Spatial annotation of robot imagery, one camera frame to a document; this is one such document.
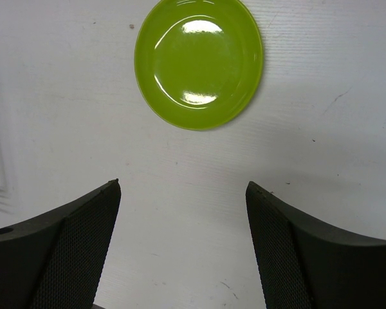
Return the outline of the green plate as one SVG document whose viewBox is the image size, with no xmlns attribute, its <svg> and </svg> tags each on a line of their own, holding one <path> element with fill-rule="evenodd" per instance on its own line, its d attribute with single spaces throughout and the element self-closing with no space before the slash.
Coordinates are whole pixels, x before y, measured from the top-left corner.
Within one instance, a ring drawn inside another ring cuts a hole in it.
<svg viewBox="0 0 386 309">
<path fill-rule="evenodd" d="M 246 109 L 262 77 L 259 27 L 241 1 L 160 1 L 135 44 L 149 107 L 173 126 L 205 131 Z"/>
</svg>

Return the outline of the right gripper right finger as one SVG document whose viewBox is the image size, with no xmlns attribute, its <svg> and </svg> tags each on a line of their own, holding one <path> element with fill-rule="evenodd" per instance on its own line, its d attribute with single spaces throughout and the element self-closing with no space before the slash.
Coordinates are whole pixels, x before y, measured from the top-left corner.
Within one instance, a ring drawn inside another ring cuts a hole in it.
<svg viewBox="0 0 386 309">
<path fill-rule="evenodd" d="M 254 182 L 246 209 L 267 308 L 386 308 L 386 240 L 330 225 Z"/>
</svg>

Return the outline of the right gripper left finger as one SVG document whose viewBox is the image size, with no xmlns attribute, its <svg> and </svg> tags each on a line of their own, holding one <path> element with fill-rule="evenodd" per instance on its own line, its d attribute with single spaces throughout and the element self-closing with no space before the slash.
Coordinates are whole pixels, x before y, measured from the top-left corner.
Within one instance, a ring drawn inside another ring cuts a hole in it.
<svg viewBox="0 0 386 309">
<path fill-rule="evenodd" d="M 120 184 L 111 180 L 1 228 L 0 308 L 96 308 L 120 199 Z"/>
</svg>

